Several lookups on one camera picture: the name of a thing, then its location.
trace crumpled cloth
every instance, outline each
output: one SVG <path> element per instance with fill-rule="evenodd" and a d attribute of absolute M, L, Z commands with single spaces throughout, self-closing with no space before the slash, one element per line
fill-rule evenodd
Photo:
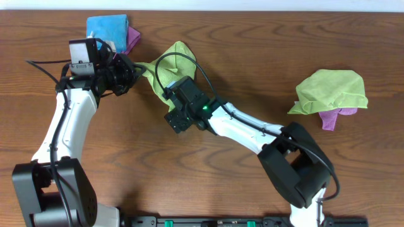
<path fill-rule="evenodd" d="M 358 108 L 337 108 L 335 110 L 319 112 L 321 120 L 323 120 L 323 129 L 327 131 L 334 131 L 338 114 L 352 115 L 356 114 L 357 111 Z"/>
<path fill-rule="evenodd" d="M 288 114 L 313 114 L 337 108 L 367 108 L 364 80 L 352 70 L 320 69 L 296 86 L 299 97 Z"/>
<path fill-rule="evenodd" d="M 128 27 L 128 37 L 126 37 L 126 50 L 122 53 L 128 55 L 139 40 L 140 32 L 132 27 Z"/>
<path fill-rule="evenodd" d="M 195 60 L 194 54 L 191 50 L 181 41 L 176 41 L 174 45 L 172 45 L 168 50 L 164 52 L 180 52 L 182 54 L 186 54 L 192 59 Z M 171 100 L 166 100 L 162 94 L 163 90 L 157 82 L 156 74 L 155 74 L 155 66 L 157 60 L 152 61 L 151 63 L 137 63 L 146 67 L 146 72 L 143 73 L 143 76 L 147 78 L 151 87 L 153 88 L 154 93 L 163 101 L 165 104 L 169 106 L 169 111 L 175 108 L 175 105 Z M 179 55 L 170 55 L 165 57 L 160 64 L 158 65 L 158 78 L 162 83 L 163 87 L 166 87 L 173 81 L 178 81 L 184 76 L 189 76 L 192 79 L 195 77 L 196 66 L 190 60 L 185 57 Z"/>
<path fill-rule="evenodd" d="M 114 43 L 117 53 L 126 51 L 126 37 L 128 35 L 128 17 L 126 15 L 92 16 L 87 18 L 87 37 Z"/>

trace lime green towel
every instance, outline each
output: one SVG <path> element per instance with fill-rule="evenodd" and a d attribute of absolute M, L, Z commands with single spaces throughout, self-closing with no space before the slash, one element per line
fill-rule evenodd
<path fill-rule="evenodd" d="M 186 54 L 192 59 L 195 60 L 194 54 L 189 50 L 189 48 L 181 41 L 175 42 L 168 50 L 164 52 L 179 52 L 182 54 Z M 174 104 L 171 100 L 166 100 L 162 97 L 163 90 L 158 85 L 155 67 L 157 60 L 152 61 L 151 63 L 137 63 L 146 67 L 146 72 L 143 73 L 143 76 L 147 78 L 151 87 L 153 88 L 154 93 L 163 101 L 165 104 L 169 106 L 169 111 L 175 108 Z M 160 64 L 158 65 L 158 78 L 164 87 L 170 84 L 172 81 L 178 81 L 184 76 L 190 76 L 192 79 L 195 77 L 195 69 L 196 66 L 188 59 L 181 57 L 179 55 L 171 55 L 165 57 Z"/>
<path fill-rule="evenodd" d="M 352 70 L 320 69 L 296 86 L 299 102 L 288 114 L 367 108 L 364 80 Z"/>

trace black cable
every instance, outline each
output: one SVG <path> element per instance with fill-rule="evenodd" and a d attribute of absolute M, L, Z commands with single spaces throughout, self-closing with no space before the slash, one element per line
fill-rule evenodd
<path fill-rule="evenodd" d="M 268 135 L 270 135 L 270 136 L 274 136 L 274 137 L 276 137 L 276 138 L 282 139 L 283 141 L 285 141 L 285 142 L 287 142 L 287 143 L 289 143 L 289 144 L 291 144 L 291 145 L 293 145 L 293 146 L 295 146 L 295 147 L 297 147 L 297 148 L 299 148 L 299 149 L 302 149 L 302 150 L 304 150 L 304 151 L 307 151 L 308 153 L 312 154 L 315 158 L 317 158 L 318 161 L 320 161 L 321 164 L 324 165 L 324 167 L 329 171 L 329 173 L 330 173 L 330 175 L 333 177 L 333 180 L 334 180 L 335 185 L 336 185 L 335 193 L 334 193 L 333 195 L 329 196 L 329 197 L 320 198 L 320 199 L 319 199 L 320 202 L 328 201 L 328 200 L 334 199 L 335 197 L 338 196 L 338 194 L 339 194 L 340 191 L 341 191 L 340 181 L 338 180 L 338 177 L 336 176 L 335 171 L 333 171 L 333 170 L 327 165 L 327 163 L 325 163 L 325 161 L 324 161 L 322 158 L 320 158 L 315 152 L 311 151 L 309 148 L 307 148 L 307 147 L 305 147 L 305 146 L 303 146 L 303 145 L 301 145 L 301 144 L 299 144 L 299 143 L 297 143 L 297 142 L 295 142 L 295 141 L 293 141 L 293 140 L 291 140 L 291 139 L 289 139 L 289 138 L 283 137 L 283 136 L 281 136 L 281 135 L 279 135 L 279 134 L 276 134 L 276 133 L 274 133 L 274 132 L 267 131 L 266 129 L 259 128 L 258 126 L 254 125 L 254 124 L 251 124 L 251 123 L 249 123 L 249 122 L 247 122 L 247 121 L 245 121 L 245 120 L 239 118 L 238 116 L 234 115 L 233 112 L 230 112 L 230 111 L 224 106 L 224 104 L 222 103 L 222 101 L 221 101 L 221 99 L 220 99 L 218 93 L 216 92 L 215 88 L 213 87 L 212 83 L 210 82 L 210 80 L 209 80 L 208 76 L 206 75 L 205 71 L 202 69 L 202 67 L 201 67 L 194 59 L 192 59 L 192 58 L 189 57 L 188 55 L 185 55 L 185 54 L 182 54 L 182 53 L 178 53 L 178 52 L 171 52 L 171 53 L 164 54 L 163 56 L 161 56 L 161 57 L 157 60 L 156 66 L 155 66 L 156 79 L 157 79 L 158 84 L 160 85 L 160 87 L 163 89 L 163 92 L 164 92 L 165 95 L 166 95 L 166 90 L 164 89 L 163 85 L 162 85 L 161 82 L 160 82 L 160 79 L 158 78 L 157 69 L 158 69 L 158 64 L 161 62 L 161 60 L 162 60 L 163 58 L 165 58 L 165 57 L 170 56 L 170 55 L 183 56 L 183 57 L 185 57 L 186 59 L 190 60 L 192 63 L 195 64 L 195 66 L 201 71 L 202 75 L 205 77 L 206 82 L 209 84 L 210 89 L 212 90 L 214 96 L 215 96 L 216 99 L 218 100 L 218 103 L 220 104 L 220 106 L 221 106 L 221 107 L 225 110 L 225 112 L 226 112 L 227 114 L 229 114 L 231 117 L 233 117 L 234 119 L 236 119 L 236 120 L 242 122 L 243 124 L 246 124 L 246 125 L 252 127 L 253 129 L 256 129 L 256 130 L 258 130 L 258 131 L 261 131 L 262 133 L 265 133 L 265 134 L 268 134 Z"/>
<path fill-rule="evenodd" d="M 69 71 L 69 69 L 70 69 L 70 64 L 71 64 L 71 62 L 66 63 L 66 64 L 63 66 L 63 68 L 62 68 L 62 73 L 61 73 L 61 80 L 62 80 L 62 78 L 65 78 L 65 77 L 66 77 L 66 74 L 68 73 L 68 71 Z M 75 87 L 73 86 L 73 84 L 71 84 L 71 82 L 70 82 L 69 79 L 66 80 L 66 84 L 69 85 L 70 88 L 73 88 L 73 89 L 75 88 Z"/>
<path fill-rule="evenodd" d="M 54 63 L 63 63 L 63 62 L 71 62 L 71 59 L 59 60 L 59 61 L 30 61 L 34 64 L 54 64 Z"/>
<path fill-rule="evenodd" d="M 187 110 L 188 110 L 188 103 L 185 103 L 183 114 L 188 118 L 188 120 L 194 121 L 194 119 L 188 114 Z"/>
<path fill-rule="evenodd" d="M 100 96 L 100 98 L 107 97 L 107 96 L 112 95 L 112 94 L 114 94 L 114 92 L 110 92 L 110 93 L 107 93 L 107 94 L 103 94 L 103 95 Z"/>
<path fill-rule="evenodd" d="M 97 41 L 97 42 L 100 42 L 103 46 L 105 46 L 107 49 L 109 49 L 110 51 L 108 52 L 108 58 L 107 58 L 107 60 L 105 61 L 105 65 L 106 66 L 109 66 L 109 64 L 112 62 L 112 60 L 114 59 L 114 55 L 112 55 L 113 54 L 113 51 L 112 51 L 112 48 L 111 48 L 111 46 L 109 45 L 109 44 L 107 44 L 105 41 L 103 41 L 101 38 L 95 38 L 95 41 Z"/>
<path fill-rule="evenodd" d="M 54 156 L 54 152 L 56 150 L 55 145 L 56 145 L 56 142 L 57 142 L 57 138 L 59 137 L 59 133 L 61 131 L 64 119 L 66 118 L 66 115 L 67 115 L 68 110 L 69 110 L 68 96 L 67 96 L 66 92 L 64 91 L 64 89 L 61 88 L 61 85 L 59 84 L 58 80 L 54 76 L 52 76 L 50 73 L 48 73 L 42 67 L 36 65 L 35 62 L 33 62 L 33 61 L 27 61 L 27 63 L 29 63 L 33 67 L 36 67 L 37 69 L 41 70 L 48 77 L 50 77 L 50 79 L 52 79 L 55 82 L 56 86 L 61 90 L 61 92 L 63 94 L 64 108 L 63 108 L 62 116 L 61 116 L 61 119 L 59 120 L 59 123 L 57 123 L 55 133 L 54 133 L 54 135 L 52 137 L 52 142 L 50 144 L 50 152 L 49 152 L 50 153 L 50 168 L 52 169 L 52 176 L 53 176 L 53 179 L 55 181 L 56 187 L 59 190 L 59 193 L 60 193 L 60 196 L 61 196 L 61 199 L 62 199 L 62 203 L 63 203 L 63 206 L 64 206 L 64 210 L 65 210 L 66 215 L 68 217 L 69 226 L 73 227 L 73 220 L 71 218 L 69 204 L 68 204 L 68 201 L 66 199 L 66 195 L 64 194 L 64 191 L 63 191 L 62 185 L 60 183 L 60 180 L 59 180 L 60 176 L 59 176 L 59 174 L 57 174 L 57 170 L 56 170 L 56 166 L 55 166 L 55 156 Z"/>

